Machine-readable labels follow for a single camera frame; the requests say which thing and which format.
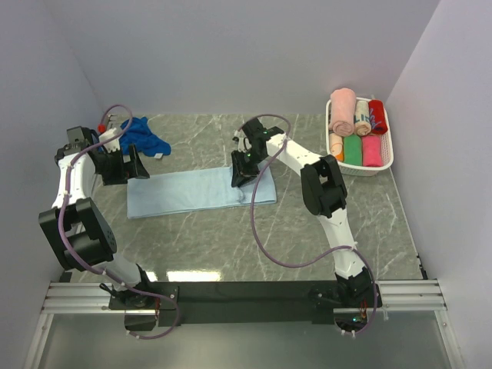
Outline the light blue towel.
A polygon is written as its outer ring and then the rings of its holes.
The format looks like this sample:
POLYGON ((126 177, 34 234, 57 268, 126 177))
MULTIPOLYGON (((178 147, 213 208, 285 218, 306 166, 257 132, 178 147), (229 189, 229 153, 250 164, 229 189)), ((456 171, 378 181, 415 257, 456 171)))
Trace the light blue towel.
POLYGON ((248 206, 254 182, 231 186, 232 168, 220 167, 131 179, 127 187, 129 219, 248 206))

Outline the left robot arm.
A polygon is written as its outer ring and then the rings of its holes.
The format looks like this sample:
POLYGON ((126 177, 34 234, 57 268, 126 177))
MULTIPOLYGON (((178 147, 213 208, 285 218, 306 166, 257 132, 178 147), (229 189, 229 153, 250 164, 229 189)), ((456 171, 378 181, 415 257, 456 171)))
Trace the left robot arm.
POLYGON ((38 222, 66 271, 106 277, 113 285, 104 291, 127 308, 144 309, 156 302, 155 290, 145 271, 118 253, 114 233, 91 198, 98 176, 104 185, 150 177, 134 147, 129 149, 129 159, 124 159, 116 133, 113 128, 103 134, 104 145, 98 147, 95 131, 81 126, 68 129, 68 143, 55 156, 60 170, 58 193, 38 222))

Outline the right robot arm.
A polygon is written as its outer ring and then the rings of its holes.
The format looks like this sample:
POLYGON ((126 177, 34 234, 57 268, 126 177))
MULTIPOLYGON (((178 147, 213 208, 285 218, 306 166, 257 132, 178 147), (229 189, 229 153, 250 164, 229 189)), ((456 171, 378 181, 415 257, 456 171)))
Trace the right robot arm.
POLYGON ((348 218, 347 188, 333 155, 321 156, 293 141, 289 130, 266 128, 255 116, 234 132, 237 149, 231 153, 231 185, 240 188, 260 180, 274 161, 280 161, 301 180, 301 197, 326 235, 335 263, 338 297, 344 306, 378 305, 377 283, 367 260, 357 249, 348 218))

